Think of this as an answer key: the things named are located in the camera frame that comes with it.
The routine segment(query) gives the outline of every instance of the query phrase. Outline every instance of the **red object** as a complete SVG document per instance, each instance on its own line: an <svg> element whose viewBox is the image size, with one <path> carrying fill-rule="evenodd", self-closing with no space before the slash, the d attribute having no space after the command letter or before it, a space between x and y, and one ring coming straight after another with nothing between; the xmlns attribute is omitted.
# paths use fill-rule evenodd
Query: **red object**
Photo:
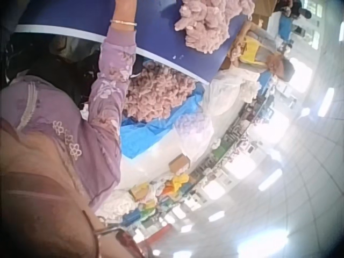
<svg viewBox="0 0 344 258"><path fill-rule="evenodd" d="M162 229L151 235L148 239L146 239L146 242L151 246L153 243L161 240L163 236L166 235L166 233L170 231L172 228L173 227L171 224L167 224L165 227L163 227Z"/></svg>

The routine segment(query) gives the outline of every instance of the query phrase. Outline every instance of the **purple kurta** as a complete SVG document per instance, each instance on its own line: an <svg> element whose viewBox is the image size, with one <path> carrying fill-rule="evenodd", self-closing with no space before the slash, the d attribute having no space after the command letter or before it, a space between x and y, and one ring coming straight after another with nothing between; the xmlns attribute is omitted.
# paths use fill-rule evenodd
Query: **purple kurta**
<svg viewBox="0 0 344 258"><path fill-rule="evenodd" d="M94 210L120 181L121 113L135 50L135 32L109 29L88 121L67 94L36 76L17 78L1 92L1 117L24 134L51 137L72 160Z"/></svg>

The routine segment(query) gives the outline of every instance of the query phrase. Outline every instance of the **green object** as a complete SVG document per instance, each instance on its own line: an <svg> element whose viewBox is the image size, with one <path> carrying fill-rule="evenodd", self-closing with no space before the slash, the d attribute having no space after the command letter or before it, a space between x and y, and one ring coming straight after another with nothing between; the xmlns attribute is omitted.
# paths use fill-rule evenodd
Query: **green object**
<svg viewBox="0 0 344 258"><path fill-rule="evenodd" d="M230 147L231 144L225 141L221 141L220 146L212 151L212 154L215 157L215 161L218 162L227 153Z"/></svg>

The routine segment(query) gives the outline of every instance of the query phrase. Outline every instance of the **white stripe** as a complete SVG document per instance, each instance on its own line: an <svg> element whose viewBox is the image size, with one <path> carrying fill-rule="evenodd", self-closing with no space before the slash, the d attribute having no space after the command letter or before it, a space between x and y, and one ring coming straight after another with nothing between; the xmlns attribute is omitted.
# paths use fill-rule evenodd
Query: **white stripe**
<svg viewBox="0 0 344 258"><path fill-rule="evenodd" d="M17 126L17 130L21 131L31 120L33 113L36 109L36 102L37 102L38 92L34 82L31 82L28 85L28 93L27 93L27 103L26 108L21 116L20 124Z"/></svg>
<svg viewBox="0 0 344 258"><path fill-rule="evenodd" d="M103 42L105 39L105 36L94 34L91 32L86 31L80 31L73 28L65 28L65 27L57 27L57 26L49 26L49 25L18 25L16 28L16 32L28 32L28 33L47 33L47 34L57 34L57 35L65 35L65 36L71 36L71 37L77 37L80 39L87 39L92 40L96 42ZM137 48L136 51L139 55L142 55L146 58L152 59L154 61L157 61L163 65L169 66L177 71L182 72L183 74L186 74L190 76L191 78L194 78L195 80L202 82L203 84L208 85L209 82L202 79L198 75L186 70L185 68L168 61L165 58L162 58L156 54L153 54L149 51L146 51L142 48Z"/></svg>

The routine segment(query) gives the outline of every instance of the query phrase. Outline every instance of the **hand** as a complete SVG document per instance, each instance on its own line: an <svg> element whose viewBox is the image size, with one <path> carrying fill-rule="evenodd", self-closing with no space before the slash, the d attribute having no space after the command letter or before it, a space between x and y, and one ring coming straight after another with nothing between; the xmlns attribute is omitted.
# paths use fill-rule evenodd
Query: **hand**
<svg viewBox="0 0 344 258"><path fill-rule="evenodd" d="M287 6L283 8L283 13L285 16L289 17L291 15L291 9Z"/></svg>
<svg viewBox="0 0 344 258"><path fill-rule="evenodd" d="M238 34L233 43L233 46L237 47L238 45L242 45L244 40L245 40L245 37L243 35Z"/></svg>

